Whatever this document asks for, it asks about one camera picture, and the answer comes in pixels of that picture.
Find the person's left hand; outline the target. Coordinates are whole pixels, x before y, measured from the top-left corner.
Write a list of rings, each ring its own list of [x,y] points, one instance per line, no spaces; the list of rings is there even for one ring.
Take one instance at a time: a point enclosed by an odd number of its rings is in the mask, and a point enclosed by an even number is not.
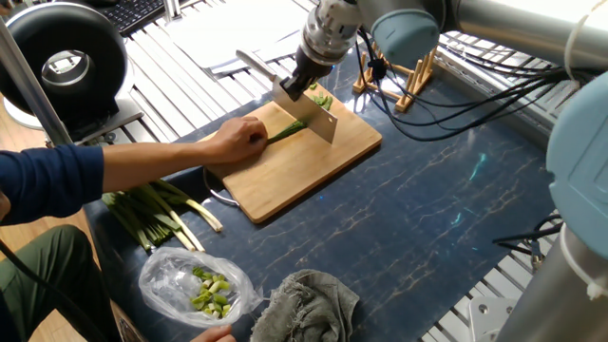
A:
[[[258,118],[230,119],[211,138],[203,141],[206,161],[221,164],[245,160],[260,154],[267,140],[266,126]]]

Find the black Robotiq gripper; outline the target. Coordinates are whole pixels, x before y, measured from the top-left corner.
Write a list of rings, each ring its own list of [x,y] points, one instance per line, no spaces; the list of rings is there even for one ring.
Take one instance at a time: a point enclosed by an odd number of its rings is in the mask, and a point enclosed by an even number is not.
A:
[[[333,65],[322,65],[310,58],[302,47],[295,54],[296,68],[292,77],[279,82],[289,98],[296,102],[301,95],[321,78],[329,75]]]

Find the person's right hand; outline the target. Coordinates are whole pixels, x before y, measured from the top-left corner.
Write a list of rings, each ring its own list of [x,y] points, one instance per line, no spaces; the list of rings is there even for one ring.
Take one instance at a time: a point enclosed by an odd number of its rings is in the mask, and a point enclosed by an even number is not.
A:
[[[191,342],[236,342],[236,339],[232,335],[232,326],[224,325],[205,330]]]

